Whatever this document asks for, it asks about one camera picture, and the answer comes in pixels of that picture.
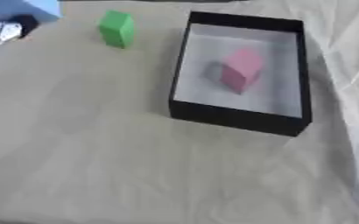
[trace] block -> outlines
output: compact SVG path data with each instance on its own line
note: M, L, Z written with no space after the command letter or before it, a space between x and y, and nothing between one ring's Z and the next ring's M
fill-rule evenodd
M107 45L126 48L133 42L133 18L128 13L110 10L101 20L99 31Z
M0 0L0 20L16 15L33 15L41 24L61 17L58 0Z
M262 66L262 58L253 49L237 50L225 59L221 82L237 94L242 94L258 79Z

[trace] open box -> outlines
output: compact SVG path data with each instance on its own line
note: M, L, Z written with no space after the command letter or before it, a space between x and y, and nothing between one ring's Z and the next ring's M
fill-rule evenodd
M243 48L257 52L263 66L238 94L220 77L225 59ZM312 121L303 23L192 12L169 108L173 118L297 136Z

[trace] pink cube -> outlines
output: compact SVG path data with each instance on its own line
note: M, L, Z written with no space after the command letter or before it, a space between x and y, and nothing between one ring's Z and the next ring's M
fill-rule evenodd
M221 82L241 94L257 80L262 66L263 61L256 51L240 49L224 61Z

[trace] fabric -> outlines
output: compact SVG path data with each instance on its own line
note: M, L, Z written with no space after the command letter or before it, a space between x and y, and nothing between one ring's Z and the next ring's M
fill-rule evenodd
M63 3L0 47L0 220L42 224L359 223L359 0ZM106 10L132 47L101 40ZM175 121L189 11L306 24L314 122L296 138Z

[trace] box rim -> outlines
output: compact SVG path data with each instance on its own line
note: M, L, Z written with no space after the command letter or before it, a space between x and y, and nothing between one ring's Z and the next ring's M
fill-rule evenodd
M192 24L203 24L203 25L218 25L218 26L231 26L237 28L248 28L257 30L267 30L275 32L293 32L296 34L297 40L297 54L299 64L299 88L300 88L300 105L301 105L301 117L293 117L287 115L275 115L262 112L256 112L246 109L234 109L224 108L207 104L199 104L190 101L177 101L174 99L174 95L177 90L178 80L180 77L180 69L182 68L184 52L187 47L187 41L189 32ZM293 121L301 121L304 125L308 125L312 121L312 107L311 107L311 95L309 87L308 68L306 61L306 41L304 24L300 20L295 19L284 19L284 18L272 18L272 17L253 17L243 15L231 15L214 12L203 12L203 11L191 11L189 19L187 21L187 28L185 29L184 38L182 39L181 48L179 51L179 57L177 60L177 66L175 69L174 78L169 94L170 102L185 102L194 105L202 105L215 109L227 109L227 110L238 110L246 113L254 113L257 115L274 116L278 119L290 119Z

